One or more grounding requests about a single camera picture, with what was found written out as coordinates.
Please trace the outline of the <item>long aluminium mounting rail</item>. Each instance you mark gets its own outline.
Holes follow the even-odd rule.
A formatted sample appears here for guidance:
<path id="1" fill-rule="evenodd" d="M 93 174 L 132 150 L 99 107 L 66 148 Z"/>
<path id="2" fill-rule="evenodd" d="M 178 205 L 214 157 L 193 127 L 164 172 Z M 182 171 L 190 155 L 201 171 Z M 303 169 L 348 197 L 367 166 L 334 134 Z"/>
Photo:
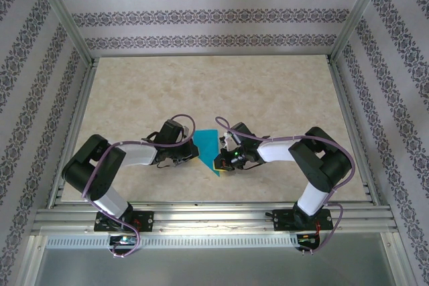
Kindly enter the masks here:
<path id="1" fill-rule="evenodd" d="M 136 210 L 154 212 L 154 234 L 264 234 L 273 230 L 266 215 L 272 210 L 290 209 L 291 203 L 205 202 L 134 203 Z M 397 232 L 398 225 L 389 206 L 370 202 L 345 202 L 343 209 L 329 208 L 339 233 Z M 94 234 L 96 209 L 83 202 L 65 202 L 39 209 L 32 235 Z"/>

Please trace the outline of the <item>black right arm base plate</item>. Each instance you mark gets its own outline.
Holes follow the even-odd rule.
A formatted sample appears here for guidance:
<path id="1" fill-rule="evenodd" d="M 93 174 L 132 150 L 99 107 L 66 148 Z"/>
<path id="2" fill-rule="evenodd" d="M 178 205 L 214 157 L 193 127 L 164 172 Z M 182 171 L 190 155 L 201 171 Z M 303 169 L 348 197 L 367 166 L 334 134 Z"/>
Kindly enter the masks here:
<path id="1" fill-rule="evenodd" d="M 272 211 L 275 231 L 322 231 L 332 230 L 333 223 L 330 210 L 321 209 L 313 216 L 307 216 L 299 209 L 279 209 Z"/>

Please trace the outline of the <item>grey metal panel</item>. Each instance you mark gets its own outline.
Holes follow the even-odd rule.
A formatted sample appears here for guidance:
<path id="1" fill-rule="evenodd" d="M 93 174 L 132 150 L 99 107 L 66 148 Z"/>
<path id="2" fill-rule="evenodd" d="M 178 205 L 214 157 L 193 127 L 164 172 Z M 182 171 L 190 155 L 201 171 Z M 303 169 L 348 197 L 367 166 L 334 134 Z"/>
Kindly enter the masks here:
<path id="1" fill-rule="evenodd" d="M 383 260 L 287 248 L 47 250 L 35 286 L 395 286 Z"/>

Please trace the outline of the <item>blue paper sheet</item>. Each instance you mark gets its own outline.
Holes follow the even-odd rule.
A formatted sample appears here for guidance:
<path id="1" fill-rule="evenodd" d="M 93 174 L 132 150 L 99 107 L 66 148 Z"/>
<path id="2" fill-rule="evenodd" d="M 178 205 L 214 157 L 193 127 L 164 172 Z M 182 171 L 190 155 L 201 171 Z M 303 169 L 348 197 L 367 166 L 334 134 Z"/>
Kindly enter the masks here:
<path id="1" fill-rule="evenodd" d="M 218 131 L 216 129 L 196 130 L 193 141 L 199 150 L 199 160 L 217 177 L 220 177 L 220 171 L 215 170 L 213 167 L 213 161 L 219 154 Z"/>

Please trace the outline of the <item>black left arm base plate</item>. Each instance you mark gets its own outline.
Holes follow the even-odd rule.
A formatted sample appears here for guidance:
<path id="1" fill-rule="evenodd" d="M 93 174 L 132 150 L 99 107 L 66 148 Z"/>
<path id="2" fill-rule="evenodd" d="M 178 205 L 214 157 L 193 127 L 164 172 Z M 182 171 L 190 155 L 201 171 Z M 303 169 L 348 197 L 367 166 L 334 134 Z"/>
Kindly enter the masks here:
<path id="1" fill-rule="evenodd" d="M 133 226 L 139 232 L 151 232 L 154 221 L 154 212 L 150 211 L 132 211 L 121 217 L 121 220 Z M 95 232 L 133 232 L 133 230 L 113 219 L 108 218 L 101 212 L 97 212 L 95 223 Z"/>

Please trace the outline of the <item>small circuit board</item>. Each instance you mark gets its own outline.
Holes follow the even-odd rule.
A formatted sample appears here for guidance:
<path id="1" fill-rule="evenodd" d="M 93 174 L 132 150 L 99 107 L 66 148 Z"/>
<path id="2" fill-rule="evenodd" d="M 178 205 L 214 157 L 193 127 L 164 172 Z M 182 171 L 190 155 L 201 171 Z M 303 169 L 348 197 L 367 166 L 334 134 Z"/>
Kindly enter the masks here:
<path id="1" fill-rule="evenodd" d="M 298 243 L 307 247 L 317 247 L 320 243 L 318 234 L 298 234 Z"/>
<path id="2" fill-rule="evenodd" d="M 125 245 L 125 246 L 134 246 L 137 242 L 135 236 L 123 235 L 123 236 L 110 236 L 109 245 Z"/>

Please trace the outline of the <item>aluminium frame post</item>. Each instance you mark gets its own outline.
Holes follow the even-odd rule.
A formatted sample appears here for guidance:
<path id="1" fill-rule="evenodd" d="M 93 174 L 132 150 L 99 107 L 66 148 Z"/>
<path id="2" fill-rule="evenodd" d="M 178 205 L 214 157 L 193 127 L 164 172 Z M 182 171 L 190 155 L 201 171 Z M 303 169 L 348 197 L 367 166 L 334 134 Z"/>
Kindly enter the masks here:
<path id="1" fill-rule="evenodd" d="M 74 47 L 77 49 L 80 57 L 88 64 L 91 65 L 94 61 L 90 50 L 79 31 L 71 13 L 67 9 L 64 0 L 48 0 L 60 23 L 65 28 L 67 34 L 70 36 Z"/>
<path id="2" fill-rule="evenodd" d="M 349 16 L 345 21 L 345 25 L 340 30 L 336 41 L 332 47 L 330 54 L 328 55 L 329 62 L 333 65 L 341 55 L 344 47 L 346 46 L 351 34 L 362 18 L 370 0 L 356 0 L 353 5 Z"/>

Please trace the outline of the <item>aluminium side rail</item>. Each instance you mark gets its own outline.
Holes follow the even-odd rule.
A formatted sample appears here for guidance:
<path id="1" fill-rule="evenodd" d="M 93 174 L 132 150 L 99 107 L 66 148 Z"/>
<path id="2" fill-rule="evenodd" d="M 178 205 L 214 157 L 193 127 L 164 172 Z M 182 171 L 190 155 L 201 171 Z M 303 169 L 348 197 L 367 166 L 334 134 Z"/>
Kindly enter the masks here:
<path id="1" fill-rule="evenodd" d="M 363 185 L 368 188 L 368 192 L 371 197 L 371 201 L 373 202 L 373 205 L 380 206 L 382 202 L 379 199 L 377 188 L 375 187 L 373 178 L 371 176 L 371 171 L 369 169 L 369 165 L 365 157 L 365 152 L 363 150 L 363 146 L 359 137 L 358 127 L 356 126 L 355 119 L 353 117 L 353 106 L 347 96 L 347 89 L 341 82 L 341 75 L 339 74 L 338 69 L 330 59 L 329 55 L 326 55 L 326 61 L 332 78 L 332 83 L 334 85 L 336 95 L 341 107 L 343 119 L 345 120 L 347 133 L 351 142 L 351 147 L 355 156 L 355 163 L 357 165 L 357 169 L 359 170 L 361 180 L 363 182 Z"/>
<path id="2" fill-rule="evenodd" d="M 56 175 L 50 188 L 49 198 L 46 202 L 46 209 L 54 208 L 57 203 L 60 187 L 64 185 L 64 180 L 62 179 L 62 169 L 73 155 L 78 133 L 80 131 L 81 122 L 83 120 L 84 110 L 86 108 L 86 104 L 89 98 L 89 92 L 93 84 L 99 60 L 100 58 L 95 58 L 93 60 L 92 64 L 85 72 L 82 82 L 80 83 L 78 96 L 76 98 L 76 102 L 74 104 L 74 108 L 71 114 L 72 118 L 70 119 L 68 131 L 65 136 L 66 140 L 61 150 L 60 159 L 56 166 Z"/>

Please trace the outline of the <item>aluminium lower frame bar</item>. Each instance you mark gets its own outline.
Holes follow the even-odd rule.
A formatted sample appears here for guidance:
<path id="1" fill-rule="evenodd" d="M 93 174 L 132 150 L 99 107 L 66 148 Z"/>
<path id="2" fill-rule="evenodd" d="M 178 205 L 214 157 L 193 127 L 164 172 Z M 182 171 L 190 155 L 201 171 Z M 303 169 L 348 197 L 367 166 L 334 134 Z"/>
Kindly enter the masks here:
<path id="1" fill-rule="evenodd" d="M 47 242 L 47 236 L 29 237 L 15 286 L 35 286 Z"/>
<path id="2" fill-rule="evenodd" d="M 395 286 L 412 286 L 406 271 L 405 254 L 400 250 L 399 234 L 397 232 L 381 232 L 380 236 Z"/>

